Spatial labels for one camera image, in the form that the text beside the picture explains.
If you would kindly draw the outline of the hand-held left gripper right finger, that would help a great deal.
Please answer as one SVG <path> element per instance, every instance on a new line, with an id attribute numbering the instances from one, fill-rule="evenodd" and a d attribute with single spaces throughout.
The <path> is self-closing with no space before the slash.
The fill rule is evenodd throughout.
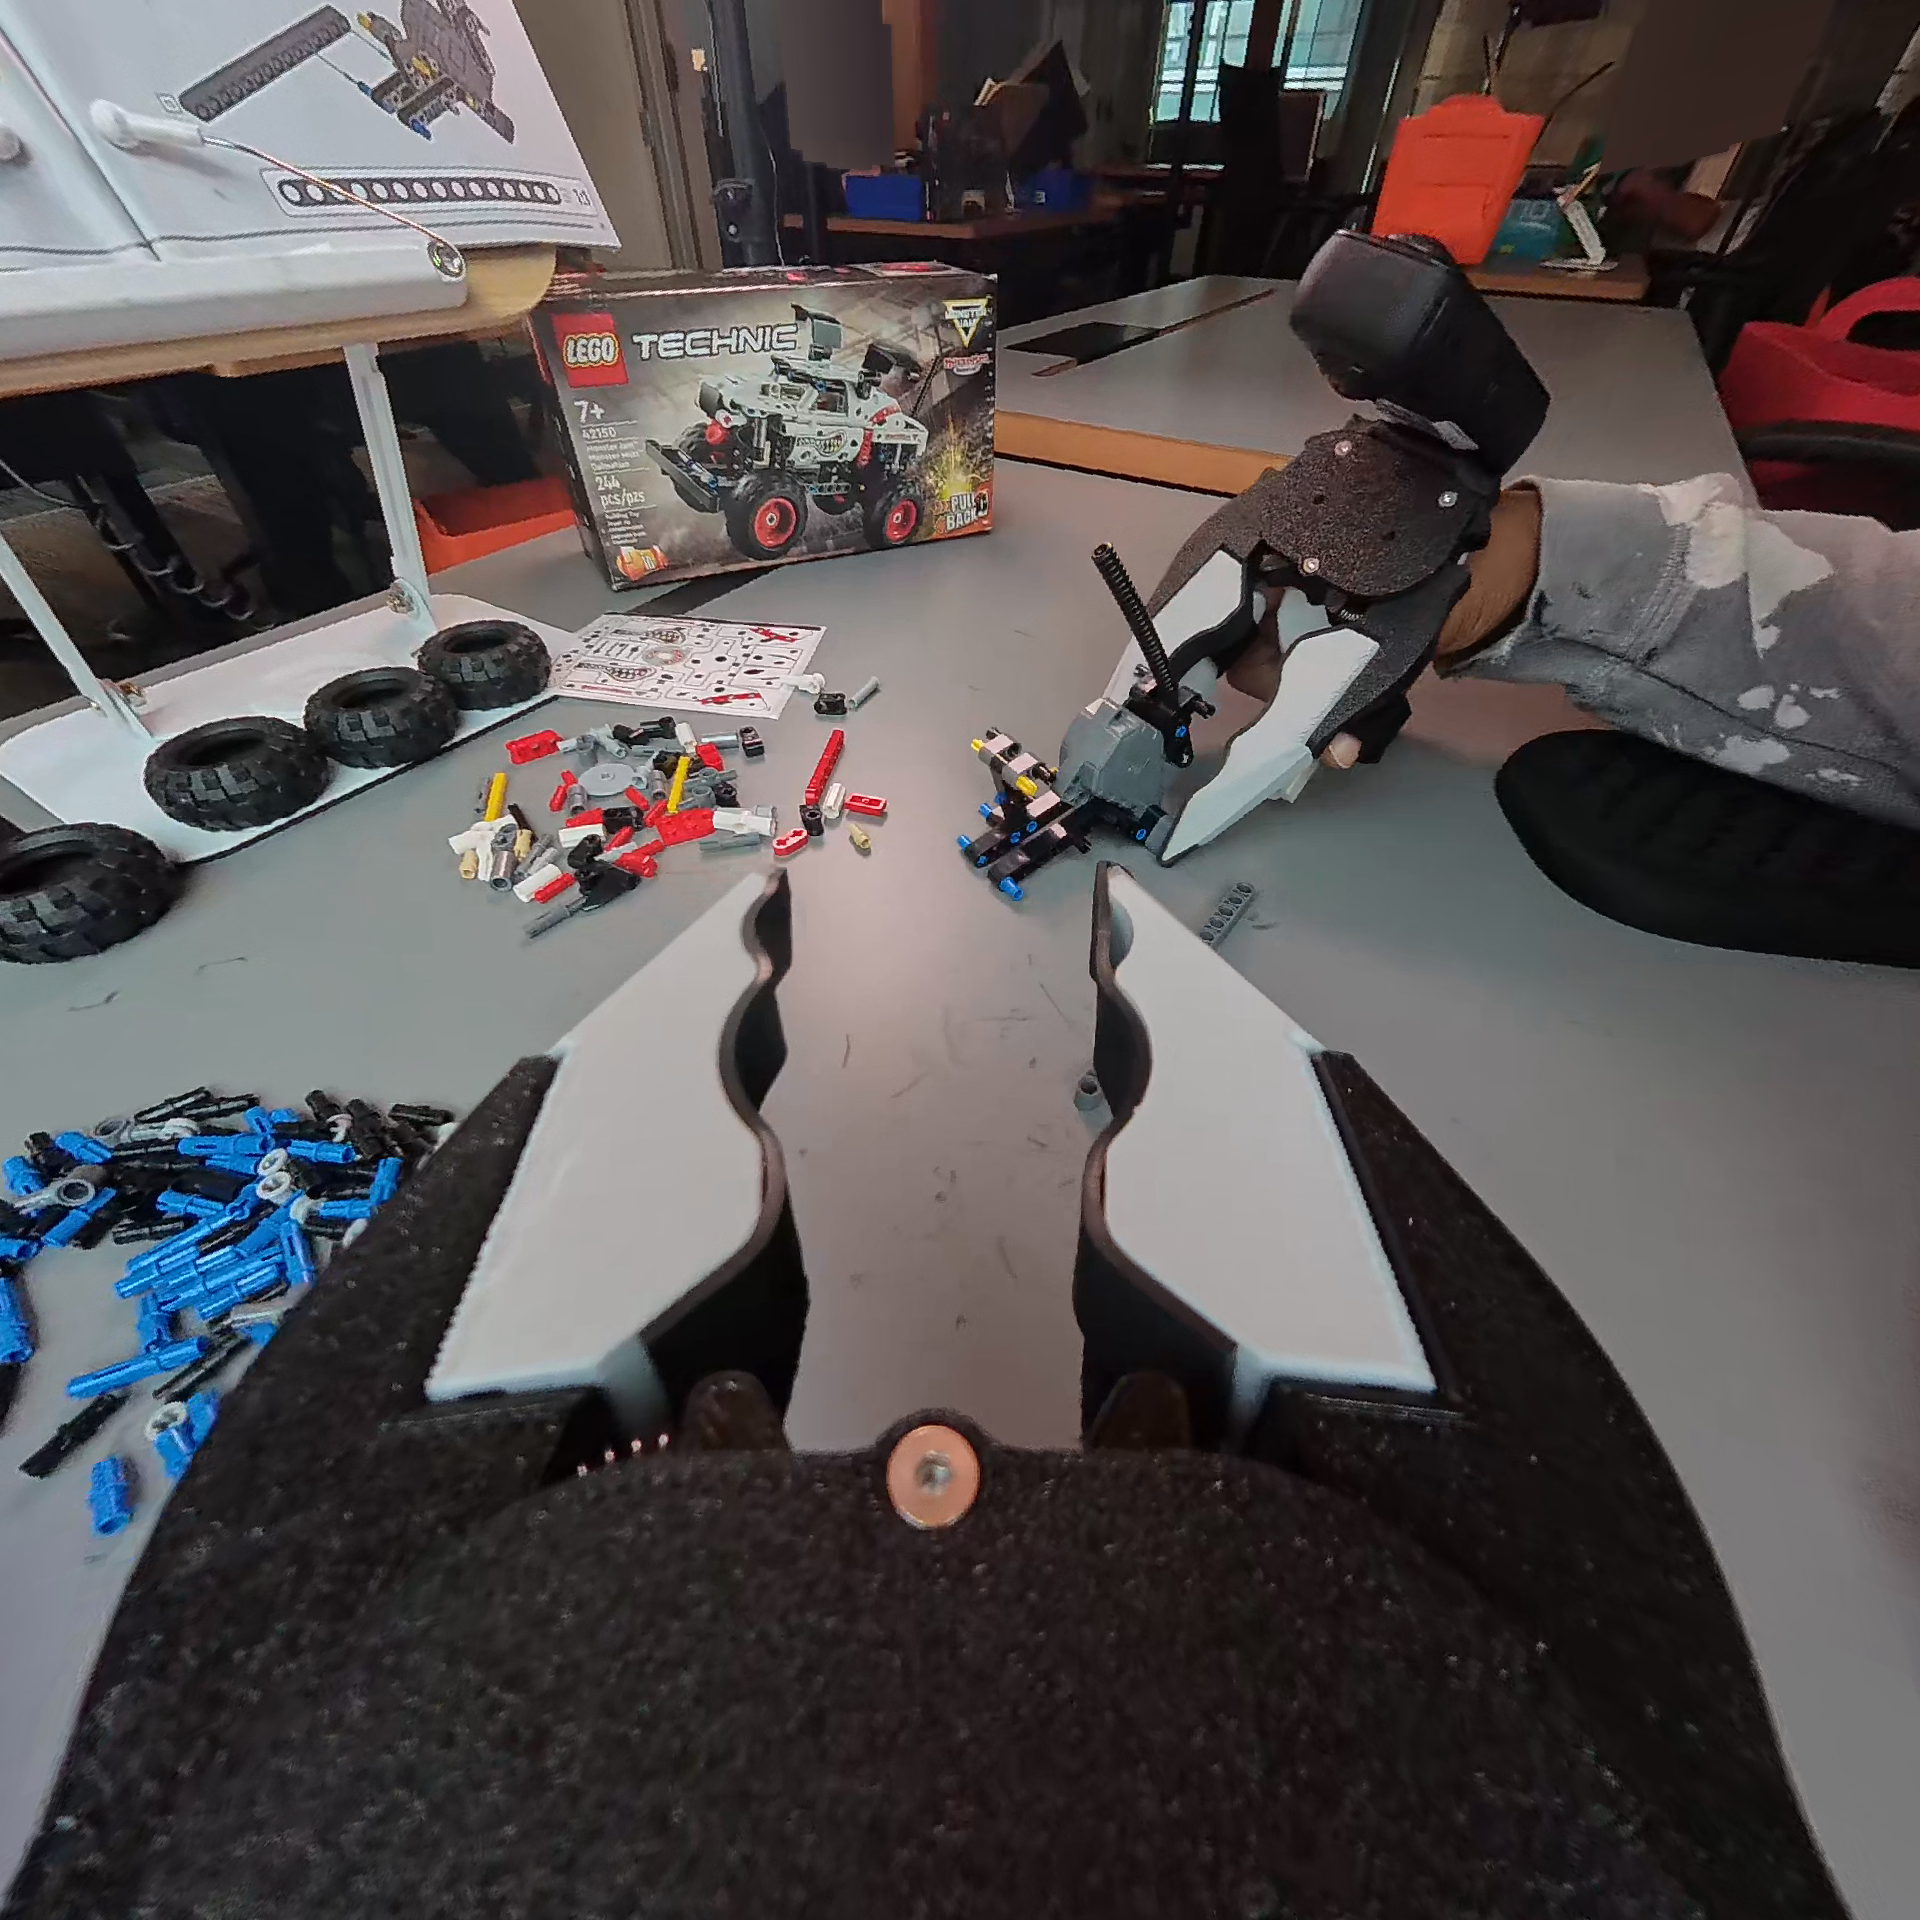
<path id="1" fill-rule="evenodd" d="M 1191 1396 L 1435 1396 L 1331 1091 L 1336 1057 L 1128 870 L 1096 874 L 1078 1327 L 1094 1375 Z"/>

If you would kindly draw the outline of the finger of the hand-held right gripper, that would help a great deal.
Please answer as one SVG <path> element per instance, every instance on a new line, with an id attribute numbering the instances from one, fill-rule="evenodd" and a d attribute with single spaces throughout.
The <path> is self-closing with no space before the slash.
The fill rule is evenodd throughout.
<path id="1" fill-rule="evenodd" d="M 1248 562 L 1234 555 L 1211 555 L 1165 606 L 1150 612 L 1169 650 L 1169 667 L 1178 678 L 1178 698 L 1195 700 L 1195 713 L 1211 718 L 1222 673 L 1253 643 L 1264 619 L 1267 599 Z M 1111 721 L 1128 706 L 1106 705 Z"/>
<path id="2" fill-rule="evenodd" d="M 1215 778 L 1176 818 L 1162 863 L 1169 866 L 1215 844 L 1261 806 L 1294 800 L 1320 750 L 1311 739 L 1378 655 L 1358 630 L 1298 631 L 1281 662 L 1278 688 L 1262 716 L 1227 748 Z"/>

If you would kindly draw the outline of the long dark grey toy beam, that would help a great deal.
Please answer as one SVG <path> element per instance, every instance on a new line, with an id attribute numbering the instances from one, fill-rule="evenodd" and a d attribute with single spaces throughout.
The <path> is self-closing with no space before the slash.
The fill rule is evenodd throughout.
<path id="1" fill-rule="evenodd" d="M 1094 552 L 1094 568 L 1106 585 L 1115 610 L 1129 633 L 1128 648 L 1111 673 L 1104 691 L 1106 705 L 1128 706 L 1139 694 L 1162 698 L 1169 688 L 1178 688 L 1171 678 L 1169 650 L 1159 636 L 1155 617 L 1147 612 L 1145 599 L 1137 587 L 1129 570 L 1120 560 L 1113 544 L 1097 544 Z"/>

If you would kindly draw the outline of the partly built toy truck chassis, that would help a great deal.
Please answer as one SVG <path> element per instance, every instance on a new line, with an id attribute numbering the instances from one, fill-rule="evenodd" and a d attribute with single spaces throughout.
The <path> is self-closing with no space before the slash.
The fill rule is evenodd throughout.
<path id="1" fill-rule="evenodd" d="M 1025 883 L 1057 857 L 1090 854 L 1096 830 L 1162 849 L 1171 788 L 1194 763 L 1194 728 L 1215 712 L 1205 691 L 1182 687 L 1165 698 L 1144 679 L 1122 702 L 1102 696 L 1082 710 L 1057 763 L 987 730 L 974 758 L 993 772 L 998 798 L 981 810 L 984 828 L 959 842 L 967 865 L 1002 897 L 1023 900 Z"/>

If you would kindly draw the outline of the person's right hand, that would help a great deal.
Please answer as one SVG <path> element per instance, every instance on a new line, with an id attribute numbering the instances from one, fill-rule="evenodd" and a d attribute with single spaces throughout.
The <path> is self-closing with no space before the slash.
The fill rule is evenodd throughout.
<path id="1" fill-rule="evenodd" d="M 1543 543 L 1543 496 L 1535 480 L 1507 487 L 1494 512 L 1486 544 L 1470 553 L 1470 585 L 1453 606 L 1435 643 L 1431 673 L 1447 678 L 1494 644 L 1526 612 L 1535 593 Z M 1272 609 L 1250 648 L 1224 681 L 1256 702 L 1272 702 L 1282 671 L 1281 609 Z"/>

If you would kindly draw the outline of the grey wood-edged table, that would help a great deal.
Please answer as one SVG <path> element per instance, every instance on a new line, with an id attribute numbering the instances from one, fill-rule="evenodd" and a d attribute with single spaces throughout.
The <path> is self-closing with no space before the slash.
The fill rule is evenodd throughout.
<path id="1" fill-rule="evenodd" d="M 1137 312 L 1194 298 L 1194 318 L 1083 367 L 1051 367 L 1023 328 L 999 348 L 1002 460 L 1238 494 L 1261 470 L 1355 409 L 1338 398 L 1289 328 L 1294 286 L 1200 279 L 1111 304 Z M 1499 298 L 1490 310 L 1551 394 L 1520 476 L 1666 486 L 1750 476 L 1713 375 L 1681 312 L 1573 298 Z"/>

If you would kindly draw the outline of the orange crate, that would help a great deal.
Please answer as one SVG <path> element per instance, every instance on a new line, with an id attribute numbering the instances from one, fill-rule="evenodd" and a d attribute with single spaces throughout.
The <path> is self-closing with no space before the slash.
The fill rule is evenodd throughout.
<path id="1" fill-rule="evenodd" d="M 1546 118 L 1477 91 L 1407 118 L 1371 217 L 1377 236 L 1425 236 L 1472 268 L 1490 252 Z"/>

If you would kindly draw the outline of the pile of mixed toy parts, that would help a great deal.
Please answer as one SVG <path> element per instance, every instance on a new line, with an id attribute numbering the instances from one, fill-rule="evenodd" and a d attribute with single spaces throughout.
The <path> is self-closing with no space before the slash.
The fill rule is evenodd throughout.
<path id="1" fill-rule="evenodd" d="M 768 718 L 745 705 L 718 726 L 662 713 L 565 736 L 553 728 L 507 744 L 475 811 L 449 839 L 449 865 L 474 895 L 512 903 L 537 942 L 633 899 L 702 860 L 786 865 L 845 839 L 862 857 L 893 816 L 853 767 L 848 716 L 871 700 L 800 678 L 818 728 L 802 736 L 797 783 L 778 783 Z"/>

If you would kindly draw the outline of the pile of blue black pins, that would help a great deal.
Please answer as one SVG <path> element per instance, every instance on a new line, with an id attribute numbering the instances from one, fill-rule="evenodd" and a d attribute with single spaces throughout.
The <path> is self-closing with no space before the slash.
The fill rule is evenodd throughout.
<path id="1" fill-rule="evenodd" d="M 127 1531 L 142 1482 L 181 1482 L 230 1378 L 450 1138 L 437 1102 L 312 1091 L 287 1107 L 189 1089 L 5 1158 L 5 1410 L 42 1348 L 37 1267 L 111 1255 L 125 1353 L 65 1385 L 65 1417 L 14 1472 L 85 1467 L 88 1529 Z"/>

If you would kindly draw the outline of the black mesh cushion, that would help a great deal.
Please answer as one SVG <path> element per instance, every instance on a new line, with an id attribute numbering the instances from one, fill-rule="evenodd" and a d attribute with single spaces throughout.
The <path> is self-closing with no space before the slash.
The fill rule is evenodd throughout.
<path id="1" fill-rule="evenodd" d="M 1495 772 L 1533 865 L 1681 944 L 1919 969 L 1919 836 L 1634 736 L 1537 736 Z"/>

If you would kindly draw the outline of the toy truck set box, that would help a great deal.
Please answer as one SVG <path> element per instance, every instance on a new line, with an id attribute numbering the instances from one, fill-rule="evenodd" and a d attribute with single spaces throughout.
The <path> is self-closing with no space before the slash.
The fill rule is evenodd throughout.
<path id="1" fill-rule="evenodd" d="M 526 324 L 613 593 L 993 528 L 993 274 L 558 274 Z"/>

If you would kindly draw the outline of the sticker sheet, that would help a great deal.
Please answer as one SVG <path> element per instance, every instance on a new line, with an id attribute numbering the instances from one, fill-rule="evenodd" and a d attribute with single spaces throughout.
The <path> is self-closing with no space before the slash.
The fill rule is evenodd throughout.
<path id="1" fill-rule="evenodd" d="M 555 657 L 560 698 L 778 721 L 809 675 L 825 626 L 702 616 L 599 616 Z"/>

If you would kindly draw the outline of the orange plastic bin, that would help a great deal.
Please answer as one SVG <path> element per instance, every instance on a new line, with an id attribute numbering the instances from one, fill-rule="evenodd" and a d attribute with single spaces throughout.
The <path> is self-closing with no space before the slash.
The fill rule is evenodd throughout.
<path id="1" fill-rule="evenodd" d="M 576 528 L 558 476 L 419 496 L 414 511 L 427 577 Z"/>

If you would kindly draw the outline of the white book stand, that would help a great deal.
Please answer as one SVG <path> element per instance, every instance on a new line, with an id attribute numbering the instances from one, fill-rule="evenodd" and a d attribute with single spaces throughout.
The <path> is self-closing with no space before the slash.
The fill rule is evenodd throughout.
<path id="1" fill-rule="evenodd" d="M 5 815 L 21 826 L 125 826 L 170 857 L 201 865 L 393 780 L 336 771 L 314 800 L 264 826 L 201 830 L 160 811 L 144 771 L 153 750 L 217 723 L 294 726 L 325 681 L 416 666 L 442 630 L 512 612 L 432 593 L 403 470 L 384 346 L 485 338 L 525 321 L 555 274 L 553 247 L 424 240 L 298 247 L 265 256 L 106 263 L 5 274 L 5 396 L 61 394 L 179 374 L 240 378 L 344 356 L 391 550 L 391 585 L 349 610 L 240 640 L 150 681 L 144 706 L 96 675 L 8 544 L 5 585 L 75 696 L 5 721 Z"/>

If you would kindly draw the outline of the building instruction booklet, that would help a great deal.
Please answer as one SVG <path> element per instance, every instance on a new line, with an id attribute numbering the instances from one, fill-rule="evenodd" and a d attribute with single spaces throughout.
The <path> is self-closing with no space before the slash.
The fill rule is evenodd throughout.
<path id="1" fill-rule="evenodd" d="M 5 2 L 5 360 L 461 310 L 617 249 L 515 6 Z"/>

